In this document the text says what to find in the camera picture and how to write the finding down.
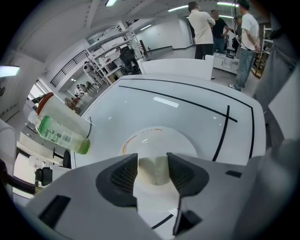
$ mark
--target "white wall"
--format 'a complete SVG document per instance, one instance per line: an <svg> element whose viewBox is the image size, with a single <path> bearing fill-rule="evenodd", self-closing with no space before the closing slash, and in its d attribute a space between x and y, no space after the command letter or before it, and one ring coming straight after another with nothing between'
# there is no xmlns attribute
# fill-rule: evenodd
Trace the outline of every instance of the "white wall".
<svg viewBox="0 0 300 240"><path fill-rule="evenodd" d="M179 19L179 24L180 24L180 28L181 28L181 32L183 34L183 41L184 41L184 46L185 47L189 47L191 46L191 43L193 42L193 40L191 41L191 33L190 33L190 28L188 26L188 20L186 19Z"/></svg>
<svg viewBox="0 0 300 240"><path fill-rule="evenodd" d="M146 49L157 49L172 46L176 48L189 47L187 25L177 15L173 14L164 19L157 19L152 26L136 32L136 37L144 42Z"/></svg>
<svg viewBox="0 0 300 240"><path fill-rule="evenodd" d="M12 126L15 129L15 137L16 140L20 140L20 134L23 128L25 127L25 122L27 122L27 118L23 111L19 111L16 115L10 118L6 123Z"/></svg>
<svg viewBox="0 0 300 240"><path fill-rule="evenodd" d="M44 69L44 64L25 54L10 50L6 52L1 64L19 66L20 69L16 76L6 77L1 83L1 87L5 87L5 92L0 99L0 113L6 113L15 105L23 109L33 84Z"/></svg>
<svg viewBox="0 0 300 240"><path fill-rule="evenodd" d="M89 47L89 43L85 38L76 42L70 46L66 51L64 51L55 61L53 61L46 69L48 73L46 75L47 79L51 81L55 75L77 54L82 52L85 48Z"/></svg>

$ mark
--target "green label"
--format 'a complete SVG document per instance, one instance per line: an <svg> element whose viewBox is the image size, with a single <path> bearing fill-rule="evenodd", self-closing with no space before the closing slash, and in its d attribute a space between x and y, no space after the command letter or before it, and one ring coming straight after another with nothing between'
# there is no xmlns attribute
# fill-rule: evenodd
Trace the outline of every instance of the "green label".
<svg viewBox="0 0 300 240"><path fill-rule="evenodd" d="M72 137L58 129L60 124L53 121L50 117L45 116L38 129L42 138L47 139L53 143L60 144L61 142L70 143Z"/></svg>

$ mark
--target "ceiling light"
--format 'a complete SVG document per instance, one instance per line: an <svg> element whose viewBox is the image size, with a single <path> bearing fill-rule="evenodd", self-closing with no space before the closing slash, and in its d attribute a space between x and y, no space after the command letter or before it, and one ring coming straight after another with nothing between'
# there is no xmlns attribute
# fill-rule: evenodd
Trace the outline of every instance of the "ceiling light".
<svg viewBox="0 0 300 240"><path fill-rule="evenodd" d="M142 28L141 31L144 30L144 29L146 29L146 28L148 28L148 27L150 27L150 26L152 26L152 24L149 24L148 26Z"/></svg>
<svg viewBox="0 0 300 240"><path fill-rule="evenodd" d="M18 66L0 66L0 77L16 76L19 69Z"/></svg>
<svg viewBox="0 0 300 240"><path fill-rule="evenodd" d="M168 12L172 12L172 11L175 11L175 10L178 10L178 9L182 9L182 8L188 8L188 5L184 5L184 6L181 6L181 7L172 8L172 9L168 10Z"/></svg>
<svg viewBox="0 0 300 240"><path fill-rule="evenodd" d="M160 98L160 97L154 97L153 100L154 101L158 101L160 103L164 103L164 104L170 105L172 107L178 107L179 106L178 103L175 103L175 102L172 102L172 101L169 101L167 99Z"/></svg>
<svg viewBox="0 0 300 240"><path fill-rule="evenodd" d="M233 18L233 17L231 17L231 16L225 16L225 15L219 15L219 17Z"/></svg>
<svg viewBox="0 0 300 240"><path fill-rule="evenodd" d="M223 6L235 6L236 8L239 6L238 4L234 4L232 2L217 2L217 5L223 5Z"/></svg>
<svg viewBox="0 0 300 240"><path fill-rule="evenodd" d="M105 4L105 6L111 7L112 5L114 5L114 3L115 3L116 1L117 1L117 0L108 0L107 3Z"/></svg>

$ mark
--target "black pants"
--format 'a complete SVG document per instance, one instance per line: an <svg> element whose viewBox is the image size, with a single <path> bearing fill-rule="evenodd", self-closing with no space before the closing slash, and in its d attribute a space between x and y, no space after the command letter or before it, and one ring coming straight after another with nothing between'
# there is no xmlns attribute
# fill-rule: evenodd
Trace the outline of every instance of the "black pants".
<svg viewBox="0 0 300 240"><path fill-rule="evenodd" d="M212 55L213 44L196 44L195 59L204 59L205 55Z"/></svg>

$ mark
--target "black chair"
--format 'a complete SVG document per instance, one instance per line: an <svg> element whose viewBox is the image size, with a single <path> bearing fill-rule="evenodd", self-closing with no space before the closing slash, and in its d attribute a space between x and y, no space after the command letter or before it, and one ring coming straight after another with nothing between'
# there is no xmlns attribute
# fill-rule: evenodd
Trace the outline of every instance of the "black chair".
<svg viewBox="0 0 300 240"><path fill-rule="evenodd" d="M71 169L71 155L70 155L70 152L68 150L65 150L64 157L62 157L61 155L57 154L55 152L55 148L53 148L53 158L54 158L54 156L57 156L57 157L63 159L62 160L62 166L63 167Z"/></svg>
<svg viewBox="0 0 300 240"><path fill-rule="evenodd" d="M52 170L50 169L50 167L43 167L42 169L37 169L35 181L36 185L37 181L40 181L42 183L42 186L46 186L52 183Z"/></svg>
<svg viewBox="0 0 300 240"><path fill-rule="evenodd" d="M139 69L137 61L135 59L135 51L133 49L129 49L129 47L124 47L120 50L120 58L125 64L125 69L128 72L134 72L135 70Z"/></svg>
<svg viewBox="0 0 300 240"><path fill-rule="evenodd" d="M62 166L71 169L71 155L68 150L65 150Z"/></svg>

